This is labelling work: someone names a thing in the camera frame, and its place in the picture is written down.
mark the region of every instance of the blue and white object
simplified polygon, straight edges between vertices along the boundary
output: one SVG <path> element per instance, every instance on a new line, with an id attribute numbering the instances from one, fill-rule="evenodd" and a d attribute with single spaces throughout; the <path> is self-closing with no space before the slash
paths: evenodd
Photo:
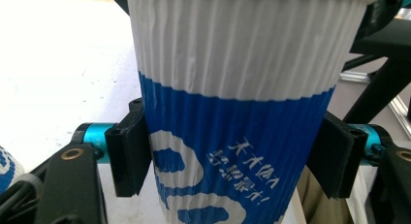
<path id="1" fill-rule="evenodd" d="M 280 222 L 372 0 L 128 0 L 171 223 Z"/>
<path id="2" fill-rule="evenodd" d="M 0 194 L 6 191 L 14 180 L 23 174 L 21 165 L 0 146 Z"/>

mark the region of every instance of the beige fabric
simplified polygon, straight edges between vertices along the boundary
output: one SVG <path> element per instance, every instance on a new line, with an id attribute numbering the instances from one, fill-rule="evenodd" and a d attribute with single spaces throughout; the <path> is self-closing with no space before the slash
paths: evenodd
<path id="1" fill-rule="evenodd" d="M 353 224 L 345 199 L 328 199 L 308 168 L 302 171 L 297 186 L 308 224 Z"/>

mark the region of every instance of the khaki pants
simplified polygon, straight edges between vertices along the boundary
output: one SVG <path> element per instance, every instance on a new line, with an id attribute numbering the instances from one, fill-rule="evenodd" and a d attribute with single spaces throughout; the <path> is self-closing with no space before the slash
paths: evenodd
<path id="1" fill-rule="evenodd" d="M 297 185 L 308 224 L 353 224 L 345 199 L 328 199 L 307 167 Z"/>

